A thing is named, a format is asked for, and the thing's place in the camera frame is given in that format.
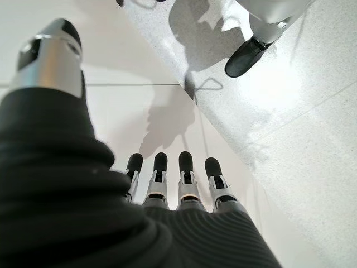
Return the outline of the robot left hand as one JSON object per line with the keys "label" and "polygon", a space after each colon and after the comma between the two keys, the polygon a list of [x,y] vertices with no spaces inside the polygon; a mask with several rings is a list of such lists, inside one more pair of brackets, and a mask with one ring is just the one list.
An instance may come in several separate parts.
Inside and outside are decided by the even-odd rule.
{"label": "robot left hand", "polygon": [[160,152],[142,205],[133,203],[142,155],[124,173],[98,141],[86,103],[82,47],[66,19],[19,52],[1,100],[2,267],[279,267],[215,158],[214,202],[201,202],[189,152],[179,155],[179,201],[167,205]]}

